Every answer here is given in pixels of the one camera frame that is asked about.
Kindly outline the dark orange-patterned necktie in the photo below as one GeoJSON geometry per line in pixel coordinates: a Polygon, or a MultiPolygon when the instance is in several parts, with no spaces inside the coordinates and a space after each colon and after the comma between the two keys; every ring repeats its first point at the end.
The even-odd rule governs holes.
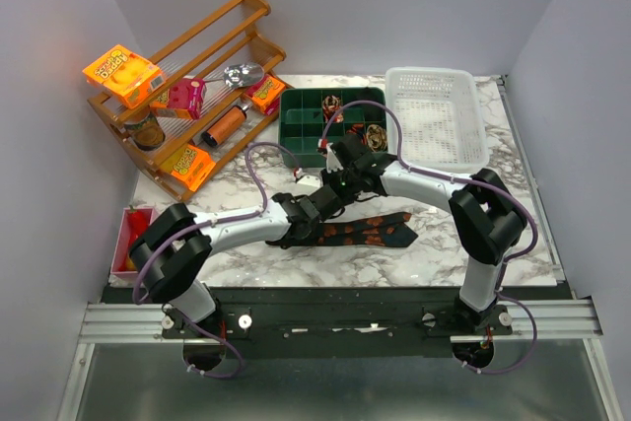
{"type": "Polygon", "coordinates": [[[287,237],[267,244],[283,249],[293,246],[407,248],[418,238],[418,234],[407,225],[410,218],[410,213],[395,212],[350,222],[320,223],[302,239],[287,237]]]}

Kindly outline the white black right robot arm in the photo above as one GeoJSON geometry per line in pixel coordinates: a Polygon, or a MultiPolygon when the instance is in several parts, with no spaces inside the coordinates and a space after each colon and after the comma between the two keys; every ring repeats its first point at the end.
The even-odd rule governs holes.
{"type": "Polygon", "coordinates": [[[489,322],[497,304],[501,263],[526,227],[525,212],[499,177],[484,169],[472,178],[416,173],[391,154],[375,154],[353,134],[325,145],[322,181],[344,204],[362,193],[402,197],[437,207],[452,215],[461,246],[468,255],[464,282],[455,300],[454,322],[467,334],[489,322]]]}

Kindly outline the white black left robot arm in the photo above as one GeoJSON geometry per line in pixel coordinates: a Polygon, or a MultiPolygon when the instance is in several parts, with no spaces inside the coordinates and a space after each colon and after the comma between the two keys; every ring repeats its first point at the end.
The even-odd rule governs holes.
{"type": "Polygon", "coordinates": [[[138,269],[133,301],[169,304],[184,315],[184,324],[194,335],[209,336],[218,327],[218,304],[198,279],[209,257],[257,242],[304,239],[353,201],[325,185],[302,197],[277,193],[264,202],[262,210],[221,212],[205,220],[185,204],[174,204],[129,251],[138,269]]]}

